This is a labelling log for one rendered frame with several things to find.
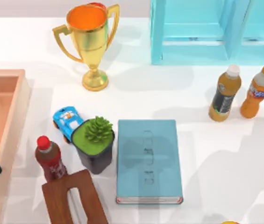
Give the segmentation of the potted green succulent plant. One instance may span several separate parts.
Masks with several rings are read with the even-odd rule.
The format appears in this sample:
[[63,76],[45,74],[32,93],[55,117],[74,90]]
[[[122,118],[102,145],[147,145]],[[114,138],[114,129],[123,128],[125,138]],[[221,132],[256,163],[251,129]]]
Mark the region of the potted green succulent plant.
[[114,139],[113,124],[102,116],[86,120],[71,135],[82,164],[95,175],[111,164]]

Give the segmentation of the teal hardcover book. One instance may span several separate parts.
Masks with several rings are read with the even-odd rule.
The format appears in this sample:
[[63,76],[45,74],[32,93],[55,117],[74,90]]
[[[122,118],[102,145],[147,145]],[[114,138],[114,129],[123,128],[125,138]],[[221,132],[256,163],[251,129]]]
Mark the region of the teal hardcover book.
[[116,202],[183,202],[178,136],[174,119],[118,121]]

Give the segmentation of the blue toy car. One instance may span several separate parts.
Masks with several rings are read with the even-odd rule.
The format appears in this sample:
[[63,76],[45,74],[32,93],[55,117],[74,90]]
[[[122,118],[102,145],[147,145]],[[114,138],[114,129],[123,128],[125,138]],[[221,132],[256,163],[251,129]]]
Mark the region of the blue toy car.
[[67,143],[71,143],[72,133],[84,122],[74,106],[66,106],[53,115],[54,126],[61,131]]

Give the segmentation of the gold trophy cup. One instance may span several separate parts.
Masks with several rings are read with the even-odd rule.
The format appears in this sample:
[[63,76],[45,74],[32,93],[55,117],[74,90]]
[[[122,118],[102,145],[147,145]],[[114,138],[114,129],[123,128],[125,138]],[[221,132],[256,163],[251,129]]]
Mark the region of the gold trophy cup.
[[[82,85],[89,91],[100,91],[107,87],[107,74],[99,70],[99,64],[117,31],[120,6],[106,7],[98,2],[76,6],[66,16],[66,25],[53,28],[57,44],[70,59],[84,63],[89,71],[83,75]],[[79,58],[64,47],[60,34],[70,35]]]

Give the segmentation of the light blue rack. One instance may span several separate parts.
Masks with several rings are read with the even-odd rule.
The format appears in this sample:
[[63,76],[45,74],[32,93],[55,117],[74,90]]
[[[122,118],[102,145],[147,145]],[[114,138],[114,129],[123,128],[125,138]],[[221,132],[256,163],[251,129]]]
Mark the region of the light blue rack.
[[264,65],[264,0],[151,0],[151,62]]

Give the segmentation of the red capped cola bottle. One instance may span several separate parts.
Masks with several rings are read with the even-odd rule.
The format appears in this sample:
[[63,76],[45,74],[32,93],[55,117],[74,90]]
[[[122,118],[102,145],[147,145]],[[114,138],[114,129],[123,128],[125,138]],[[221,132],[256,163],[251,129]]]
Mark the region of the red capped cola bottle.
[[46,181],[50,182],[68,175],[59,146],[45,135],[40,136],[36,143],[35,157],[43,168]]

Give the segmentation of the white capped amber bottle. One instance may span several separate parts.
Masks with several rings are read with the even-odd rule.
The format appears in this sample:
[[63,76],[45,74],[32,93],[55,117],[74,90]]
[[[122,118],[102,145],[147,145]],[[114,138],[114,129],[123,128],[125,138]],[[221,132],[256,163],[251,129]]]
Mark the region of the white capped amber bottle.
[[229,116],[235,95],[240,89],[242,80],[240,78],[240,68],[236,64],[231,64],[218,79],[216,93],[209,107],[209,117],[222,122]]

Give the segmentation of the brown wooden tissue box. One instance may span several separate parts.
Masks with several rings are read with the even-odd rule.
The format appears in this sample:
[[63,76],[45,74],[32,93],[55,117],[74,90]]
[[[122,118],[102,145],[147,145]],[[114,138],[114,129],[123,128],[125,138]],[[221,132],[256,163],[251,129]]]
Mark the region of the brown wooden tissue box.
[[74,224],[67,197],[67,192],[72,188],[78,189],[87,217],[86,224],[108,224],[90,172],[87,169],[42,185],[51,224]]

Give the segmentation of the salmon shallow box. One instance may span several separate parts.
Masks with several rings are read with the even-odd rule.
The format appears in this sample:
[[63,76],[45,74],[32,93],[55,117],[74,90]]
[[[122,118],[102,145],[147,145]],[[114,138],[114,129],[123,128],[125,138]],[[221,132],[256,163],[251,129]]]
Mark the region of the salmon shallow box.
[[30,94],[31,88],[23,69],[0,70],[0,200],[7,193]]

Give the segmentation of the orange soda bottle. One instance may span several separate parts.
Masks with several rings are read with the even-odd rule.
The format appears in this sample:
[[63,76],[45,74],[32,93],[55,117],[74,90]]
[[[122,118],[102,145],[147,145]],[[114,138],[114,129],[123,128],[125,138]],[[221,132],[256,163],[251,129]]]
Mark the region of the orange soda bottle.
[[259,110],[260,103],[264,100],[264,67],[257,73],[249,86],[247,96],[241,105],[240,113],[245,118],[255,117]]

